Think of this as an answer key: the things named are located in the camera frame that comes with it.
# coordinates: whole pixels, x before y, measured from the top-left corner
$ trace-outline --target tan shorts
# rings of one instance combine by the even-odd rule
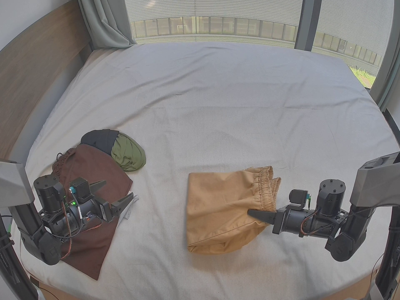
[[[276,210],[281,178],[271,166],[233,173],[190,173],[186,207],[188,250],[222,254],[240,249],[267,226],[248,209]]]

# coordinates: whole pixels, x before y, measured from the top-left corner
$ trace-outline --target curtain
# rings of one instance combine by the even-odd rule
[[[132,38],[125,0],[78,0],[95,49],[130,47]]]
[[[370,95],[380,110],[386,110],[390,96],[399,84],[400,72],[400,0],[394,0],[393,22],[389,42],[381,68],[376,76]]]

